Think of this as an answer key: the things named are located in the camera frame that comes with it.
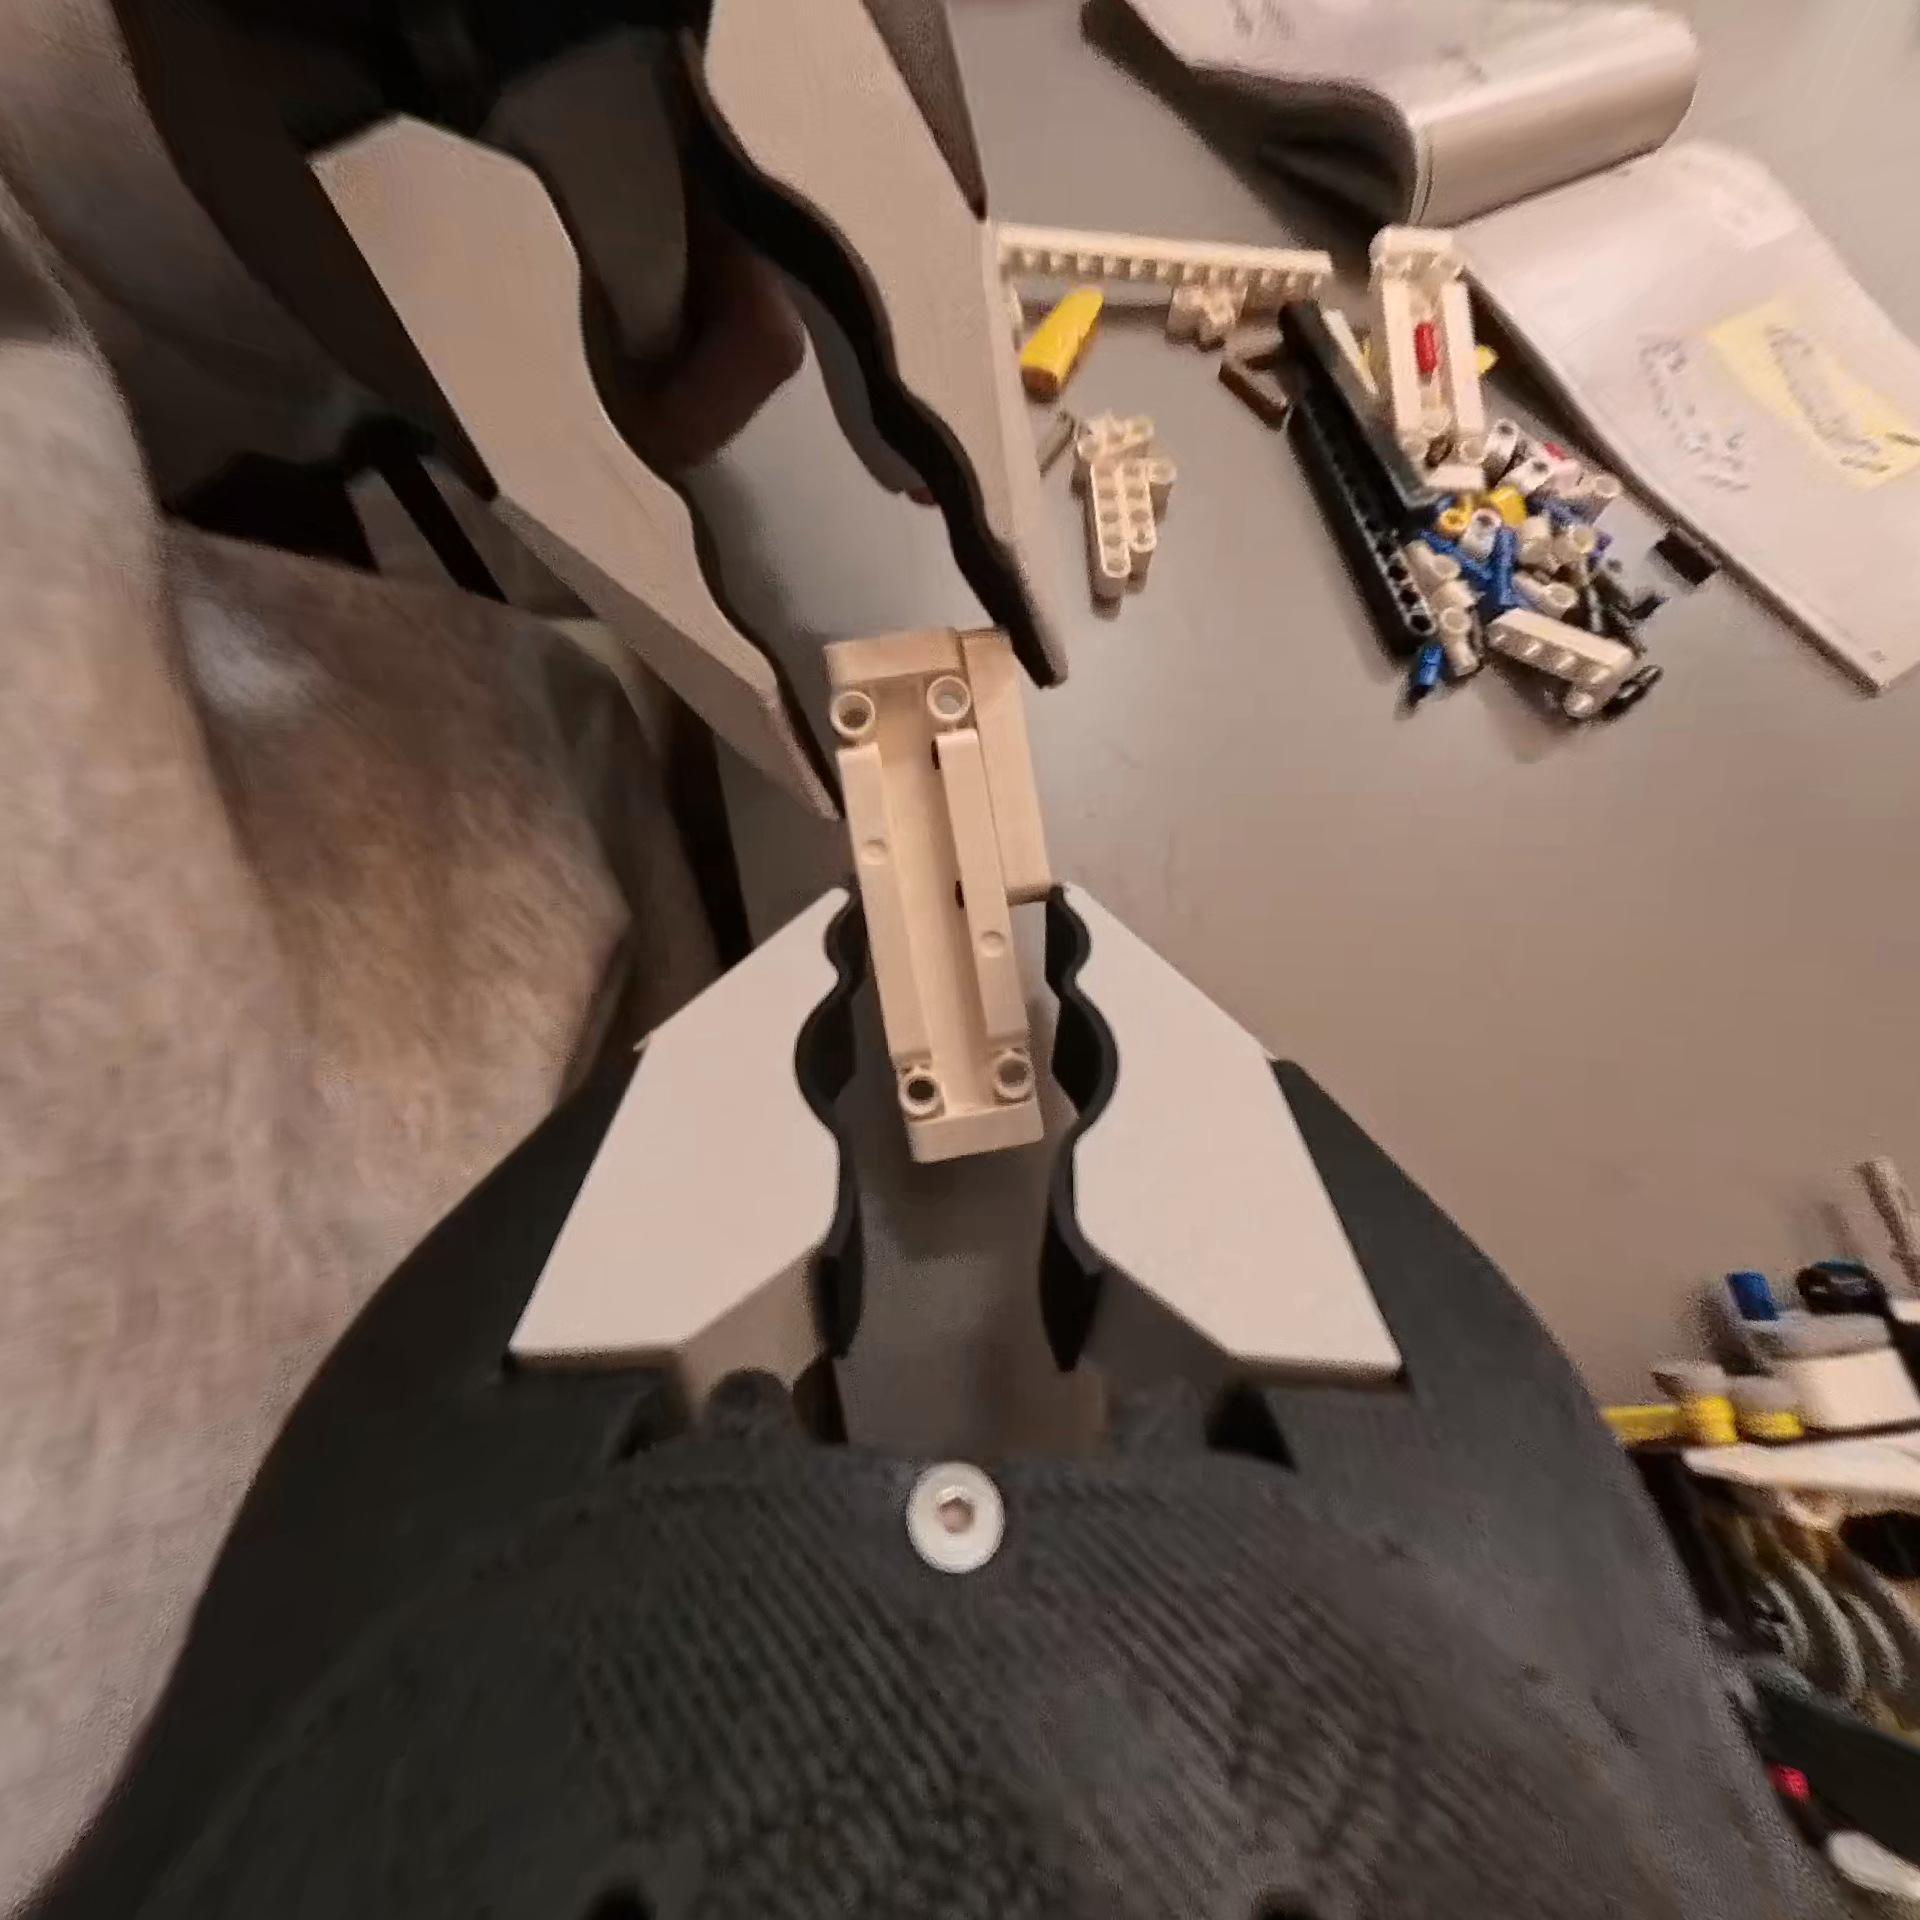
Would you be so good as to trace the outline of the wide white angled lego beam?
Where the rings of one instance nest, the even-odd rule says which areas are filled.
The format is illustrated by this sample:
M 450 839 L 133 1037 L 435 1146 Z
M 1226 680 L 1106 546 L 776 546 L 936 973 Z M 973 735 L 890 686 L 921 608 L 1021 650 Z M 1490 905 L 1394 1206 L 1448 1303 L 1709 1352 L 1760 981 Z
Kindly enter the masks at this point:
M 1146 586 L 1179 465 L 1157 452 L 1095 458 L 1083 480 L 1088 586 L 1115 605 Z

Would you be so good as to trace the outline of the partly built lego model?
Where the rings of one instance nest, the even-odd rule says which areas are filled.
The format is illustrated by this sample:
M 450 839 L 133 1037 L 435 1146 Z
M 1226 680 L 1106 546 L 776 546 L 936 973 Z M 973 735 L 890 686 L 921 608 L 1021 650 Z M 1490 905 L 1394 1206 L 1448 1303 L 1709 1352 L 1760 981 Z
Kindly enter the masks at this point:
M 1856 1916 L 1917 1916 L 1917 1206 L 1856 1168 L 1890 1265 L 1724 1274 L 1713 1359 L 1603 1409 L 1682 1559 L 1736 1714 Z

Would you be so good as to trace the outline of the white lego block with pins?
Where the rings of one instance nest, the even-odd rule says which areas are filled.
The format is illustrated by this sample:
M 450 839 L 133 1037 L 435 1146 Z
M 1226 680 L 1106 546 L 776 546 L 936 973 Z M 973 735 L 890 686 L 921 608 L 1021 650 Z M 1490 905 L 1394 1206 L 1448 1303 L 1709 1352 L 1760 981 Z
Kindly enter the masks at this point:
M 1626 640 L 1530 608 L 1496 614 L 1483 638 L 1496 656 L 1552 680 L 1556 711 L 1571 724 L 1633 708 L 1660 678 Z

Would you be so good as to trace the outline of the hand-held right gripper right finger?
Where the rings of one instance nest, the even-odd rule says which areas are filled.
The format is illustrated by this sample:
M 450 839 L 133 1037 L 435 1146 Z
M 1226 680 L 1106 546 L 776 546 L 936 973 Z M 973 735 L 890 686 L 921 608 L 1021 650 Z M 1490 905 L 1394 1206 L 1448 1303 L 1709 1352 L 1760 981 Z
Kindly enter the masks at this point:
M 1071 1125 L 1047 1174 L 1040 1317 L 1064 1374 L 1386 1385 L 1404 1359 L 1280 1063 L 1079 884 L 1044 903 Z

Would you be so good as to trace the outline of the yellow lego panel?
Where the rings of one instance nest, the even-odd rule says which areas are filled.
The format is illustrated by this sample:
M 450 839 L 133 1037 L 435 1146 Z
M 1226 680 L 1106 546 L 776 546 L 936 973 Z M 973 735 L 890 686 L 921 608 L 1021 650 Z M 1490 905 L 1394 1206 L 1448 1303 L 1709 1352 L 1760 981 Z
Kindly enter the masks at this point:
M 1026 332 L 1018 351 L 1021 390 L 1032 400 L 1057 400 L 1076 372 L 1097 332 L 1104 295 L 1076 285 Z

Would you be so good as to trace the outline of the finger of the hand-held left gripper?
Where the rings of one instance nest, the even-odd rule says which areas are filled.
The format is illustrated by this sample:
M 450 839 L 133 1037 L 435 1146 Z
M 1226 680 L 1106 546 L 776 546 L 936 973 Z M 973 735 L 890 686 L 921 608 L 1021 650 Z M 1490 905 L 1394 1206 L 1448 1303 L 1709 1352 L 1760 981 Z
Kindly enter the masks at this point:
M 521 159 L 412 117 L 308 161 L 495 481 L 495 513 L 737 757 L 841 806 L 776 660 L 723 610 L 689 503 L 623 439 L 583 268 Z
M 729 221 L 801 296 L 837 422 L 924 495 L 1040 687 L 1068 678 L 1000 238 L 945 5 L 681 5 Z

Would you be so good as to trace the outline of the long white lego beam frame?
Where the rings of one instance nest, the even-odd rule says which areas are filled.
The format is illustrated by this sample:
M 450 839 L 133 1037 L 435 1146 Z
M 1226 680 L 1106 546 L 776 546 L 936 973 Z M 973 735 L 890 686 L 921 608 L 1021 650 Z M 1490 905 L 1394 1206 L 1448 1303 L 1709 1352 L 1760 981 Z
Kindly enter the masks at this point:
M 1245 320 L 1313 298 L 1336 271 L 1324 249 L 1250 246 L 1131 230 L 994 224 L 1000 274 L 1009 282 L 1144 290 L 1170 304 L 1183 287 L 1236 301 Z

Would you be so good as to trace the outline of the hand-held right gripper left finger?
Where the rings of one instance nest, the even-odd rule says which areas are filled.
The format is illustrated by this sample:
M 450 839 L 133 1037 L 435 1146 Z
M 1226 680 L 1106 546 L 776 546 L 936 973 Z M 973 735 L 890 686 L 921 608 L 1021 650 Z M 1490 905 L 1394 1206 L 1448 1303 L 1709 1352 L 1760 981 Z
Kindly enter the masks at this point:
M 801 1383 L 858 1334 L 864 1245 L 839 1097 L 867 932 L 843 884 L 639 1046 L 507 1356 L 653 1366 L 699 1405 Z

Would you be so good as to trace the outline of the white lego frame red piece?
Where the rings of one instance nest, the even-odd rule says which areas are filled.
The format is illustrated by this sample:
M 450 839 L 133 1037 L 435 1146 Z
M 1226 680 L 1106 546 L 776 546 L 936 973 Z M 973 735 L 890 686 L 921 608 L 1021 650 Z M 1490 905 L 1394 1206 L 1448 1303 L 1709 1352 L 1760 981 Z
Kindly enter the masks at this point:
M 1482 469 L 1490 424 L 1453 232 L 1386 225 L 1370 264 L 1376 390 L 1392 439 L 1423 469 Z

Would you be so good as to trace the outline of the long black lego beam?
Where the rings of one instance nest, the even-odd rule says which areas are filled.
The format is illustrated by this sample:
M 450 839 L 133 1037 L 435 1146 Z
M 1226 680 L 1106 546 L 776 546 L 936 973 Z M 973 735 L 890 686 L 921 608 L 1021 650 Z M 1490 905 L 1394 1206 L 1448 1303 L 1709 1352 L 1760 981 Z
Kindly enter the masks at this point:
M 1288 444 L 1383 648 L 1411 663 L 1437 638 L 1436 614 L 1404 553 L 1432 509 L 1404 500 L 1341 405 L 1322 390 L 1299 390 Z
M 1424 493 L 1424 471 L 1380 418 L 1376 397 L 1337 345 L 1329 310 L 1315 298 L 1288 298 L 1280 326 L 1301 402 L 1309 402 L 1327 424 L 1359 446 L 1394 492 Z

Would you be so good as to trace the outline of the person's left hand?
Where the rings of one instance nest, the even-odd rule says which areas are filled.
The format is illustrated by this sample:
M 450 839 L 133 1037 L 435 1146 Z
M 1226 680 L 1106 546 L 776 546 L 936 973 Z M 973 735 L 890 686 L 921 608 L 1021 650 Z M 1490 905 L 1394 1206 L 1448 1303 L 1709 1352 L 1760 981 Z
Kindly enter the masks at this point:
M 674 342 L 620 366 L 623 429 L 660 472 L 709 462 L 802 368 L 807 333 L 783 276 L 727 225 L 689 225 Z

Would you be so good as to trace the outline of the pile of small lego parts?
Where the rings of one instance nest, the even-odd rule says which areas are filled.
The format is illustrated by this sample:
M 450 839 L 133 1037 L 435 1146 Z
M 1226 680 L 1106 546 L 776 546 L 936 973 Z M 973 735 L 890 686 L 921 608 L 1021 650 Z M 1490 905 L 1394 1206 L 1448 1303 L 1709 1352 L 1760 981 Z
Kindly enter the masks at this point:
M 1442 687 L 1499 664 L 1520 672 L 1536 701 L 1571 728 L 1633 713 L 1647 698 L 1571 724 L 1556 711 L 1556 686 L 1496 656 L 1483 638 L 1499 612 L 1530 608 L 1626 640 L 1660 672 L 1650 693 L 1661 682 L 1647 628 L 1665 599 L 1626 567 L 1610 524 L 1626 500 L 1623 478 L 1508 416 L 1490 424 L 1483 465 L 1464 472 L 1469 485 L 1448 493 L 1404 548 L 1437 623 L 1436 644 L 1409 663 L 1404 706 L 1415 711 Z

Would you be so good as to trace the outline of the white lego panel assembly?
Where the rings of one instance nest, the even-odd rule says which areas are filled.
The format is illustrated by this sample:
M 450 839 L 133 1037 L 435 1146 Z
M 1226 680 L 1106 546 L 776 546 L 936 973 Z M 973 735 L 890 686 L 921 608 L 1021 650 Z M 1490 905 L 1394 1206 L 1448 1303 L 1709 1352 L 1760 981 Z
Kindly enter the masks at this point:
M 839 640 L 827 721 L 917 1164 L 1042 1141 L 1016 911 L 1053 884 L 1025 672 L 993 628 Z

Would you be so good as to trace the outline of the lego instruction booklet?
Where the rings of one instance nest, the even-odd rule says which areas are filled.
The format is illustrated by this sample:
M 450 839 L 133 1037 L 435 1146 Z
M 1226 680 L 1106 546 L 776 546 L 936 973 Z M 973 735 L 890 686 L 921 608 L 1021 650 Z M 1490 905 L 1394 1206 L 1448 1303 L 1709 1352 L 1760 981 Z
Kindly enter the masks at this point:
M 1871 690 L 1915 680 L 1917 362 L 1677 5 L 1087 5 L 1196 133 L 1458 274 L 1650 505 Z

